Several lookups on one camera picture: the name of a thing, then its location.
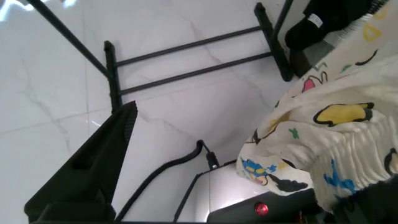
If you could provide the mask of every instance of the red button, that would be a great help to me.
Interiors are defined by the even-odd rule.
[[[256,204],[256,212],[259,215],[267,215],[268,214],[268,206],[264,203]]]

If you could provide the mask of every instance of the metal bar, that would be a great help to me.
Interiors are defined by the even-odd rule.
[[[284,50],[280,46],[278,39],[271,41],[271,36],[274,33],[274,29],[272,28],[272,24],[268,19],[266,9],[264,8],[264,6],[262,6],[261,3],[257,3],[256,7],[254,8],[254,13],[260,23],[260,26],[263,27],[262,32],[266,37],[268,46],[274,56],[276,65],[278,66],[280,71],[280,75],[282,76],[284,81],[291,81],[291,79],[293,78],[293,71],[289,65],[289,62],[287,61]]]
[[[122,107],[122,97],[118,95],[120,91],[118,68],[114,66],[116,63],[116,56],[114,53],[114,46],[110,41],[105,41],[104,51],[106,57],[106,68],[110,74],[109,82],[109,95],[111,97],[112,114]]]
[[[60,19],[41,0],[27,0],[51,25],[56,28],[69,42],[89,60],[106,78],[109,73],[104,65],[77,39],[75,35],[61,22]]]
[[[185,74],[182,74],[182,75],[177,75],[177,76],[174,76],[174,77],[165,78],[165,79],[154,81],[154,82],[151,82],[151,83],[147,83],[147,84],[135,86],[135,87],[132,87],[132,88],[128,88],[126,90],[121,90],[119,92],[119,95],[125,95],[125,94],[132,93],[132,92],[135,92],[135,91],[145,90],[147,88],[163,85],[163,84],[174,82],[174,81],[181,80],[181,79],[184,79],[184,78],[194,77],[194,76],[197,76],[197,75],[201,75],[203,73],[212,72],[212,71],[215,71],[215,70],[231,67],[231,66],[234,66],[234,65],[239,65],[239,64],[242,64],[242,63],[245,63],[245,62],[250,62],[250,61],[257,60],[257,59],[264,58],[264,57],[268,57],[268,56],[271,56],[271,55],[272,55],[271,52],[267,52],[267,53],[264,53],[264,54],[259,54],[259,55],[250,56],[250,57],[247,57],[247,58],[242,58],[242,59],[239,59],[239,60],[235,60],[235,61],[232,61],[232,62],[227,62],[227,63],[221,64],[221,65],[215,65],[215,66],[212,66],[212,67],[199,69],[199,70],[196,70],[196,71],[193,71],[193,72],[188,72],[188,73],[185,73]]]
[[[126,59],[126,60],[123,60],[123,61],[120,61],[120,62],[116,62],[116,66],[120,67],[120,66],[123,66],[123,65],[128,65],[130,63],[139,62],[141,60],[146,60],[146,59],[149,59],[149,58],[158,57],[158,56],[161,56],[161,55],[169,54],[169,53],[180,51],[180,50],[189,49],[189,48],[192,48],[192,47],[198,47],[198,46],[201,46],[201,45],[204,45],[204,44],[209,44],[209,43],[212,43],[212,42],[216,42],[216,41],[219,41],[219,40],[235,37],[235,36],[238,36],[238,35],[248,34],[250,32],[254,32],[254,31],[258,31],[258,30],[261,30],[261,26],[252,27],[252,28],[248,28],[248,29],[244,29],[244,30],[239,30],[239,31],[232,32],[232,33],[229,33],[229,34],[219,35],[219,36],[212,37],[212,38],[209,38],[209,39],[199,40],[199,41],[192,42],[192,43],[189,43],[189,44],[183,44],[183,45],[180,45],[180,46],[177,46],[177,47],[172,47],[172,48],[161,50],[161,51],[158,51],[158,52],[153,52],[153,53],[146,54],[146,55],[141,55],[141,56],[138,56],[138,57],[135,57],[135,58]]]
[[[285,4],[284,4],[284,6],[283,6],[283,8],[282,8],[282,10],[281,10],[281,12],[279,14],[278,20],[277,20],[277,22],[275,24],[274,32],[271,35],[271,41],[274,41],[275,38],[276,39],[278,38],[278,34],[279,34],[279,31],[280,31],[280,28],[282,27],[282,24],[284,23],[284,21],[286,19],[287,13],[289,12],[289,9],[292,6],[292,3],[293,3],[293,0],[286,0],[285,1]]]

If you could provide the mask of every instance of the white tag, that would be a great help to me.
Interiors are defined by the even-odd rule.
[[[311,14],[311,16],[308,18],[308,20],[311,21],[312,23],[314,23],[318,28],[321,27],[323,24],[321,18],[319,18],[315,14]]]

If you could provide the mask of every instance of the white fabric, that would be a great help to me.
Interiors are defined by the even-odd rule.
[[[397,10],[395,1],[384,6],[280,99],[241,149],[241,175],[280,195],[313,182],[331,211],[398,172],[398,56],[380,56],[398,52],[383,47],[397,39]]]

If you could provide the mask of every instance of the white marble floor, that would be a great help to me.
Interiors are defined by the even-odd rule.
[[[262,0],[275,22],[283,0]],[[110,40],[119,60],[257,26],[255,0],[84,0],[46,5],[105,64]],[[10,7],[0,22],[1,223],[27,223],[23,206],[110,115],[106,79],[35,10]],[[269,51],[260,32],[121,67],[122,88]],[[283,82],[264,58],[123,97],[137,101],[132,134],[114,207],[161,164],[203,139],[221,163],[235,159],[244,140],[293,82]],[[202,157],[161,175],[128,220],[171,221]]]

